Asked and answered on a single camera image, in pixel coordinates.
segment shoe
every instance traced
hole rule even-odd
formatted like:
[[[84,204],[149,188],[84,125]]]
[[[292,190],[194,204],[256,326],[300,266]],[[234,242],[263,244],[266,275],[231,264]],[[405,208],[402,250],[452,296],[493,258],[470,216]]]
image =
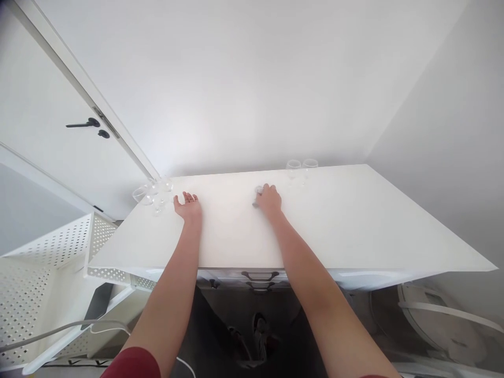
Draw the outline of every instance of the shoe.
[[[227,328],[231,333],[231,337],[235,342],[235,361],[252,361],[252,355],[247,348],[247,344],[245,344],[245,338],[242,336],[240,331],[238,331],[235,327],[229,326]]]
[[[259,360],[265,362],[268,359],[266,343],[268,340],[269,325],[266,318],[260,312],[256,312],[252,318],[252,332]]]

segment skin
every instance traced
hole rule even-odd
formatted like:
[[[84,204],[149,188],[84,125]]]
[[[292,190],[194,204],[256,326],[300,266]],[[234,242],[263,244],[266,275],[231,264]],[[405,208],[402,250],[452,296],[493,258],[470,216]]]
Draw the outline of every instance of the skin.
[[[285,218],[275,186],[266,184],[256,202],[275,232],[287,277],[306,313],[328,376],[400,378],[338,285]]]
[[[184,192],[185,203],[174,198],[175,212],[184,227],[172,258],[145,305],[126,348],[138,346],[156,359],[161,377],[168,377],[184,339],[200,258],[202,213],[197,195]]]
[[[175,211],[184,219],[180,240],[123,349],[138,346],[156,359],[168,377],[187,329],[197,277],[202,212],[196,195],[175,197]],[[281,210],[274,185],[266,184],[256,202],[268,219],[280,247],[285,271],[301,303],[330,378],[381,375],[400,378],[375,344],[310,247]]]

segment white countertop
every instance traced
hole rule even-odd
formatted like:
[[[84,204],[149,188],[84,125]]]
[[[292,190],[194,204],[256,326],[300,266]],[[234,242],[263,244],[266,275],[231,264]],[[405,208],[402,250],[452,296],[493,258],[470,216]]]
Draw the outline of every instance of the white countertop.
[[[326,268],[488,271],[496,267],[368,165],[321,167],[292,187],[285,170],[176,177],[166,211],[138,205],[92,261],[94,267],[163,268],[183,221],[170,196],[197,194],[201,268],[282,268],[254,188],[275,184],[282,209]]]

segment white wall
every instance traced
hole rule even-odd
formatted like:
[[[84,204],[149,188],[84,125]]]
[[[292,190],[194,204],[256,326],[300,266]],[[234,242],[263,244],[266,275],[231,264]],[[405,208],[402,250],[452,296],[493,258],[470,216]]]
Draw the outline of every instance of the white wall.
[[[0,163],[0,255],[84,214]]]
[[[367,162],[504,268],[504,2],[468,5]],[[436,282],[504,317],[503,270]]]
[[[468,1],[35,2],[155,168],[188,175],[363,162]]]

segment hand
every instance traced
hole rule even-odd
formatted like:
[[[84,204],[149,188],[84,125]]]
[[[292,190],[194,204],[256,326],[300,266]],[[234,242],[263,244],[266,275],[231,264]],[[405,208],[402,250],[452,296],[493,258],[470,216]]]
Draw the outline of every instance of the hand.
[[[201,206],[198,196],[183,192],[185,204],[181,205],[178,201],[179,196],[173,198],[175,212],[179,214],[185,222],[201,222]]]
[[[282,197],[277,192],[277,187],[268,184],[264,184],[262,188],[262,194],[257,193],[256,203],[259,205],[259,208],[262,210],[264,215],[271,220],[272,217],[275,217],[282,212]]]

